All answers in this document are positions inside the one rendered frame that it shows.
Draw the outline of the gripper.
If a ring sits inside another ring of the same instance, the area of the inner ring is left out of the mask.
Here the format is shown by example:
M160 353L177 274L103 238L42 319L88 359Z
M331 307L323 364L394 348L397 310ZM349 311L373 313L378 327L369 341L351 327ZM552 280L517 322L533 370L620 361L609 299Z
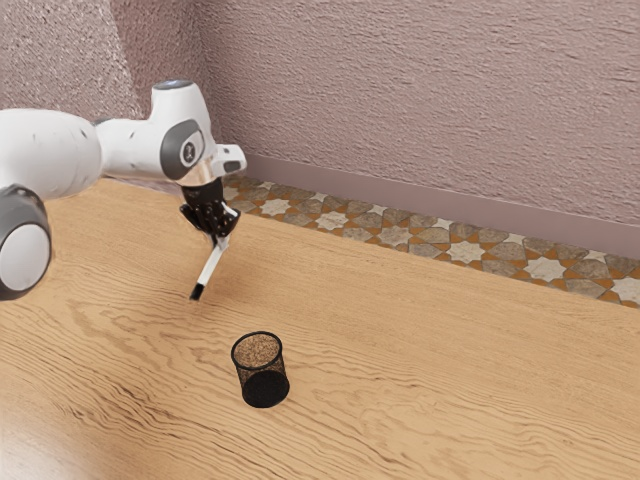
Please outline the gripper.
M211 239L213 246L235 229L241 212L226 203L221 179L199 186L182 186L181 192L184 198L181 213Z

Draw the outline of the white pen with black tip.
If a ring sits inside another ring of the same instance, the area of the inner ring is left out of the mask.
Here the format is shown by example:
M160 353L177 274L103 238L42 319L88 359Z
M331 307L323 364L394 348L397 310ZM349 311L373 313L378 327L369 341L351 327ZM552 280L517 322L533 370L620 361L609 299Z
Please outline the white pen with black tip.
M227 249L231 232L240 219L240 211L222 201L213 201L195 209L199 227L212 241L212 251L196 281L190 299L198 301L222 254Z

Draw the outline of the black mesh pen holder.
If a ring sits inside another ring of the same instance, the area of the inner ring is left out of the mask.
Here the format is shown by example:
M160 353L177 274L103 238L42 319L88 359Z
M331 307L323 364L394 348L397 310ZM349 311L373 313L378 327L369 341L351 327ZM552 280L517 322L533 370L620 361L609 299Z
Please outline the black mesh pen holder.
M232 346L231 360L239 378L242 398L254 408L271 408L288 395L283 344L268 331L240 337Z

